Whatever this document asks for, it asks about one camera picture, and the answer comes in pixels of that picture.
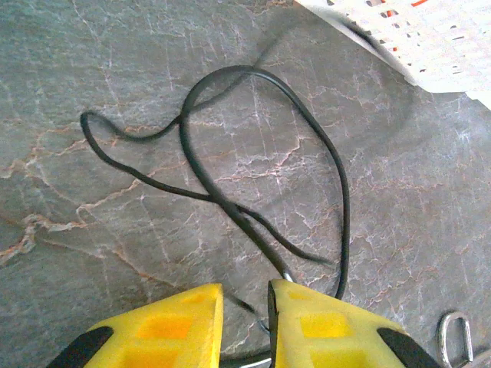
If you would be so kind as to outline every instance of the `yellow plastic object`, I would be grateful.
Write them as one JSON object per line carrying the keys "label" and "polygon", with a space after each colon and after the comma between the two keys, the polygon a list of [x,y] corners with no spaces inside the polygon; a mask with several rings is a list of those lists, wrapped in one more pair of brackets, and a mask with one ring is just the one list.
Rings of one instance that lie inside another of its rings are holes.
{"label": "yellow plastic object", "polygon": [[377,333],[394,322],[286,280],[273,280],[275,368],[404,368]]}
{"label": "yellow plastic object", "polygon": [[207,284],[103,320],[114,334],[87,368],[217,368],[222,285]]}

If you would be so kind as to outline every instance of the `black cord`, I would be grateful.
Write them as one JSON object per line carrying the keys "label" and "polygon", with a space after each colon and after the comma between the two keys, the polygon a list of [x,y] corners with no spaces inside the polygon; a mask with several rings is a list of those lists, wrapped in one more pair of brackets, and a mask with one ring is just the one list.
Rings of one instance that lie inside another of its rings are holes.
{"label": "black cord", "polygon": [[[339,178],[341,181],[341,191],[343,197],[343,224],[342,224],[342,233],[341,233],[341,260],[340,260],[340,274],[339,274],[339,282],[338,288],[336,290],[335,297],[337,299],[342,299],[344,294],[344,289],[346,288],[346,284],[348,282],[348,263],[349,263],[349,238],[350,238],[350,210],[349,210],[349,188],[348,188],[348,180],[346,177],[346,173],[344,171],[343,164],[341,162],[341,158],[338,154],[338,151],[335,149],[333,143],[319,125],[317,120],[311,115],[308,111],[307,107],[302,103],[302,101],[298,98],[298,96],[293,92],[293,90],[282,80],[277,78],[274,74],[269,73],[268,71],[264,71],[262,69],[251,67],[251,66],[232,66],[232,67],[224,67],[222,69],[218,69],[217,71],[213,71],[212,73],[205,76],[202,80],[200,80],[195,86],[191,89],[191,91],[186,96],[184,100],[181,113],[179,116],[174,118],[172,122],[163,128],[161,131],[149,135],[149,136],[133,136],[128,133],[125,133],[122,129],[112,123],[109,119],[102,116],[101,114],[94,111],[86,111],[81,114],[81,128],[84,132],[85,138],[87,142],[94,150],[94,152],[99,156],[107,164],[115,167],[116,169],[122,170],[126,173],[131,174],[135,178],[145,182],[146,184],[163,190],[165,192],[174,193],[177,195],[182,195],[185,197],[199,199],[202,201],[212,202],[219,205],[222,210],[251,238],[251,240],[258,246],[258,248],[264,253],[267,259],[273,264],[279,274],[290,281],[293,281],[293,276],[290,270],[288,269],[288,265],[283,261],[282,257],[275,251],[275,249],[269,244],[268,241],[264,239],[264,237],[252,226],[252,223],[249,221],[248,217],[255,219],[259,224],[261,224],[283,247],[285,247],[292,254],[323,265],[331,265],[331,262],[323,257],[317,255],[311,255],[305,251],[302,251],[297,246],[293,245],[289,242],[285,237],[279,234],[272,224],[263,218],[259,213],[248,209],[244,205],[240,205],[239,203],[232,202],[222,193],[222,191],[215,185],[213,179],[209,176],[208,172],[204,169],[202,163],[199,161],[199,158],[194,152],[193,146],[191,144],[190,134],[189,134],[189,115],[197,110],[201,110],[204,107],[208,107],[212,102],[215,102],[216,99],[223,97],[227,91],[236,87],[243,78],[247,75],[253,75],[256,77],[261,77],[266,79],[268,82],[273,83],[277,88],[279,88],[295,105],[300,114],[307,121],[308,125],[314,130],[317,137],[323,142],[324,145],[329,150],[329,153],[332,155],[334,160],[334,164],[338,169]],[[221,94],[213,97],[210,100],[207,100],[203,103],[198,103],[195,105],[197,99],[200,94],[209,87],[210,84],[213,84],[217,79],[228,76],[228,75],[238,75],[238,78],[227,87]],[[177,188],[175,186],[169,186],[165,183],[159,182],[155,179],[150,178],[149,176],[144,175],[140,171],[136,170],[131,166],[124,165],[123,163],[119,163],[118,161],[110,158],[98,145],[94,136],[89,127],[89,117],[98,117],[104,124],[106,124],[113,133],[121,136],[125,140],[131,140],[134,142],[147,142],[149,140],[155,140],[162,136],[165,136],[168,132],[170,132],[176,125],[179,125],[179,133],[180,133],[180,142],[183,148],[183,152],[186,156],[186,159],[191,166],[191,169],[194,171],[196,177],[201,182],[205,190],[209,194],[202,194],[197,192],[192,192],[187,189]],[[234,302],[242,307],[243,309],[254,313],[254,308],[251,307],[244,301],[236,298]],[[259,362],[264,359],[267,359],[269,355],[268,350],[263,350],[260,353],[243,357],[243,358],[230,358],[225,360],[220,360],[220,366],[242,366],[245,364],[253,364],[254,362]]]}

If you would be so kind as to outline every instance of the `metal hook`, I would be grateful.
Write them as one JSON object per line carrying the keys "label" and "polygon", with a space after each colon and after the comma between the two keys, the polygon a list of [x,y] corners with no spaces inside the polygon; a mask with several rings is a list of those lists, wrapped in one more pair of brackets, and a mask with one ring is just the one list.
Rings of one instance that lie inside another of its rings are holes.
{"label": "metal hook", "polygon": [[476,366],[479,363],[482,363],[487,358],[491,357],[491,349],[483,351],[481,354],[474,357],[473,352],[473,343],[470,336],[470,322],[469,318],[462,312],[451,312],[445,314],[441,321],[440,326],[438,328],[438,345],[440,351],[440,358],[443,362],[443,366],[445,368],[454,368],[450,363],[447,351],[447,330],[450,322],[453,320],[462,320],[463,324],[463,338],[465,343],[465,351],[466,351],[466,362],[459,366],[459,368],[471,368]]}

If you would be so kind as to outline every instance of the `gray marble surface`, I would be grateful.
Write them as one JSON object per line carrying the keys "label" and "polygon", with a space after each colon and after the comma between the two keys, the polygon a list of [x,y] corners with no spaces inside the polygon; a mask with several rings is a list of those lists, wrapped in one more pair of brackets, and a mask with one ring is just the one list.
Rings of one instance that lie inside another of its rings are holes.
{"label": "gray marble surface", "polygon": [[[151,133],[199,78],[251,64],[299,94],[338,148],[351,187],[345,300],[395,320],[435,355],[440,315],[470,315],[491,343],[491,113],[412,87],[299,5],[266,0],[0,4],[0,366],[43,366],[95,322],[206,282],[265,314],[278,275],[214,205],[151,189],[102,163],[86,109]],[[193,142],[229,195],[295,244],[337,261],[341,193],[331,158],[285,98],[247,80],[192,118]],[[148,144],[99,129],[105,150],[201,190],[176,132]],[[285,254],[331,292],[336,270]],[[226,303],[222,351],[260,347]]]}

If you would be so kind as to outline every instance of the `white crate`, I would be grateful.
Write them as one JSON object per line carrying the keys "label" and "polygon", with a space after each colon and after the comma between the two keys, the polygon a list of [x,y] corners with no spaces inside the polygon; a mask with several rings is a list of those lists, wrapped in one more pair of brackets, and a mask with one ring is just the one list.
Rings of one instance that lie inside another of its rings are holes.
{"label": "white crate", "polygon": [[332,14],[369,31],[408,82],[433,93],[467,92],[491,109],[491,0],[297,2],[373,52]]}

